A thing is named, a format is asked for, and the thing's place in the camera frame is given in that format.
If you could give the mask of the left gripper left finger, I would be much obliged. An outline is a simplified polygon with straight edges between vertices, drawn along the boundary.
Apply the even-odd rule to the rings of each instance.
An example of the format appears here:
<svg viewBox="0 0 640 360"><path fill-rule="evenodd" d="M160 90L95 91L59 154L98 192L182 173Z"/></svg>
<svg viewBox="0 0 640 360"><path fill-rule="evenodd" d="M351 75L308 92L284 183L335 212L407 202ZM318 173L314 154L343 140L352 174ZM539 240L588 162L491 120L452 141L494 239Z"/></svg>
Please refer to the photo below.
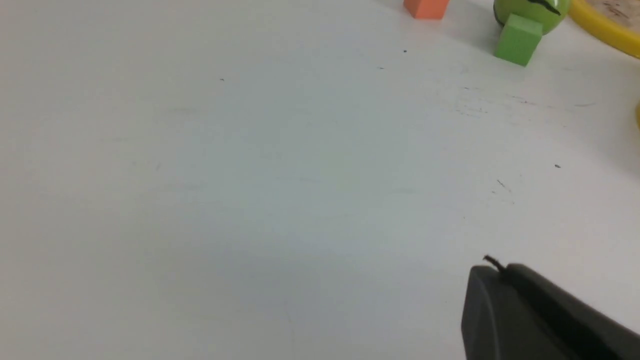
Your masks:
<svg viewBox="0 0 640 360"><path fill-rule="evenodd" d="M519 263L471 267L461 318L468 360L578 360L556 324L566 325L569 292Z"/></svg>

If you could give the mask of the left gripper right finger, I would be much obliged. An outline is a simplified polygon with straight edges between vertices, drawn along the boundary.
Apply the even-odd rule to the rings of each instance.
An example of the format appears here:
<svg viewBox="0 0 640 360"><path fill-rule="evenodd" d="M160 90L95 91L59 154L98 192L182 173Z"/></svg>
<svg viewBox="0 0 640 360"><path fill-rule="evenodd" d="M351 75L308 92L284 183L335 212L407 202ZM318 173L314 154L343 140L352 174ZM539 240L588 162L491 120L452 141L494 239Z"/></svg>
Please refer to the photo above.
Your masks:
<svg viewBox="0 0 640 360"><path fill-rule="evenodd" d="M505 280L551 337L579 360L637 360L639 334L607 317L523 264L510 263Z"/></svg>

